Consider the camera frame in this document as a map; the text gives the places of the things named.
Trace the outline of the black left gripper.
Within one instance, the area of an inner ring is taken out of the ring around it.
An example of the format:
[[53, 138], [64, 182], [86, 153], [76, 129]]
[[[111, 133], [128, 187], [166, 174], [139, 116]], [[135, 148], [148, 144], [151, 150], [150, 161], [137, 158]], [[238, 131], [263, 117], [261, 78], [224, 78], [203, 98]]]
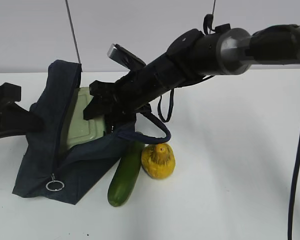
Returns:
[[33, 112], [16, 104], [21, 100], [21, 87], [8, 82], [0, 85], [0, 138], [17, 132], [30, 133], [43, 130], [43, 120]]

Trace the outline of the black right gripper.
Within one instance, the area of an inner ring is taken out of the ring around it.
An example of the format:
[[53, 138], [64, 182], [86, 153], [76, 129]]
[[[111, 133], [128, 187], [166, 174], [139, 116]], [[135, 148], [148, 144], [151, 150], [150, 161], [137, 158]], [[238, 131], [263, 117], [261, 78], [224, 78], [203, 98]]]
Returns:
[[112, 95], [112, 103], [93, 98], [83, 110], [83, 118], [91, 120], [104, 115], [105, 118], [118, 120], [120, 115], [137, 111], [185, 80], [185, 74], [166, 54], [162, 54], [142, 69], [130, 71], [116, 82], [92, 82], [89, 85], [90, 95]]

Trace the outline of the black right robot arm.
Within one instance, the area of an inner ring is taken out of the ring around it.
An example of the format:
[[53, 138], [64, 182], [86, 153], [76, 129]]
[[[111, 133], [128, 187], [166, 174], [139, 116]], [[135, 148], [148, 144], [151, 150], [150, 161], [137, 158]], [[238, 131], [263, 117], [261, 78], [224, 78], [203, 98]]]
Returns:
[[254, 34], [228, 24], [209, 35], [194, 28], [150, 63], [115, 44], [108, 56], [129, 72], [115, 82], [91, 83], [92, 100], [83, 116], [90, 120], [137, 113], [172, 89], [201, 83], [206, 76], [241, 75], [252, 65], [299, 65], [299, 45], [296, 24], [275, 25]]

